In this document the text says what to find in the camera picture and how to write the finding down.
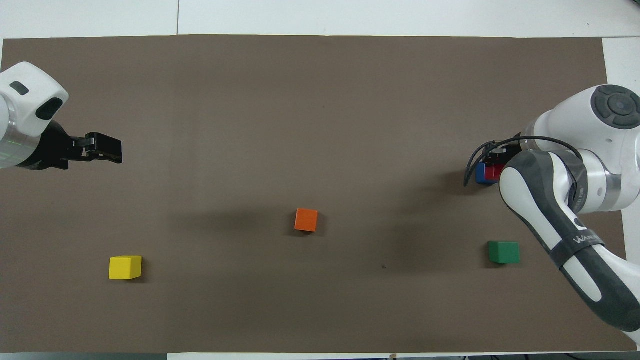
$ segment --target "white robotic arm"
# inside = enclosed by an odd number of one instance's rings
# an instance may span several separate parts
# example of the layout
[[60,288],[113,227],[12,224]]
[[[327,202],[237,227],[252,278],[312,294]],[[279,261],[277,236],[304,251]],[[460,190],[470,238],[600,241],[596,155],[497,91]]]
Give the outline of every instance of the white robotic arm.
[[534,121],[500,176],[507,206],[529,227],[585,303],[640,344],[640,266],[609,252],[577,213],[626,208],[640,191],[640,99],[620,86],[587,89]]
[[70,160],[122,162],[120,140],[100,133],[71,137],[52,120],[68,98],[60,84],[30,63],[0,73],[0,168],[66,170]]

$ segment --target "circular button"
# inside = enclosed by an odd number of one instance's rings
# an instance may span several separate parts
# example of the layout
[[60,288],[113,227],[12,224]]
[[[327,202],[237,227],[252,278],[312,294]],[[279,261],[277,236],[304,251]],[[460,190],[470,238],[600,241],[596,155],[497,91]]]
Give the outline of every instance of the circular button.
[[609,109],[618,115],[629,115],[636,107],[634,101],[629,96],[623,94],[611,95],[608,104]]

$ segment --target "colored block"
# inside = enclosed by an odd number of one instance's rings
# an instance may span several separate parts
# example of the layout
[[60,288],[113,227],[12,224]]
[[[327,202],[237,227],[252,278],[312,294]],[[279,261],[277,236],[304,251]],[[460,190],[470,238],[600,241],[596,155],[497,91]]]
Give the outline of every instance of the colored block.
[[520,245],[513,241],[489,241],[489,260],[498,264],[517,264]]
[[317,210],[309,210],[309,209],[298,209],[296,211],[296,224],[294,225],[295,230],[308,231],[313,233],[316,231],[316,225],[318,223],[318,212]]
[[109,259],[109,279],[131,280],[142,275],[142,256],[116,256]]

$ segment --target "gray strap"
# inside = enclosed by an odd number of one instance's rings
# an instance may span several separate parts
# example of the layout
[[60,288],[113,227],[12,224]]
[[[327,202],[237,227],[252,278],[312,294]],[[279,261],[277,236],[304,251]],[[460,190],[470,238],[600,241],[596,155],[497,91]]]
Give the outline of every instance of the gray strap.
[[576,252],[598,244],[604,245],[604,242],[596,233],[589,229],[580,230],[563,238],[551,252],[549,252],[549,256],[556,264],[556,267],[560,269]]

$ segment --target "white floor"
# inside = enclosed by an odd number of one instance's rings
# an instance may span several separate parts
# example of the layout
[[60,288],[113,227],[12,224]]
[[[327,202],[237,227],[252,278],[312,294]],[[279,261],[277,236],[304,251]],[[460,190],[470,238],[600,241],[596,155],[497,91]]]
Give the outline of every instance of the white floor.
[[[186,34],[600,37],[609,83],[640,94],[640,6],[632,0],[0,0],[0,42]],[[640,264],[640,203],[622,213],[627,258]],[[248,358],[197,359],[238,356]]]

